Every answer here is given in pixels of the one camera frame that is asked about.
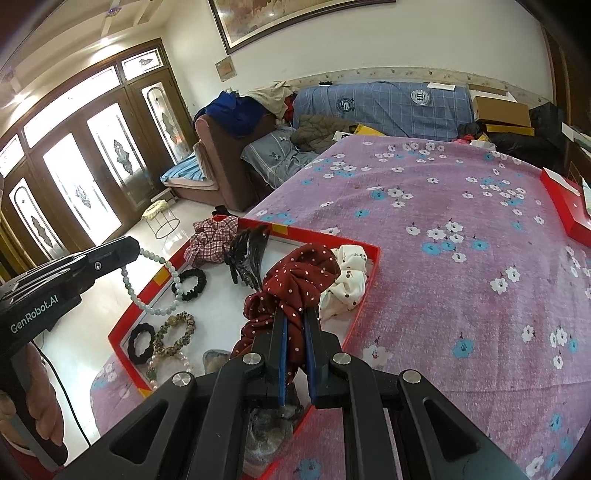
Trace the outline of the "person left hand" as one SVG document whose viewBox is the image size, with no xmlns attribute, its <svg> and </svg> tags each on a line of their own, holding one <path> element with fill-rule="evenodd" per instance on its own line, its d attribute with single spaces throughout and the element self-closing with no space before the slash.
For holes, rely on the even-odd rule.
<svg viewBox="0 0 591 480">
<path fill-rule="evenodd" d="M 30 388 L 26 394 L 27 408 L 35 420 L 38 434 L 45 440 L 61 446 L 64 439 L 64 420 L 61 407 L 56 398 L 54 387 L 49 381 L 39 352 L 32 345 L 26 346 L 27 369 L 30 373 Z M 1 392 L 1 434 L 11 444 L 22 449 L 29 449 L 26 441 L 11 424 L 16 409 L 12 399 Z"/>
</svg>

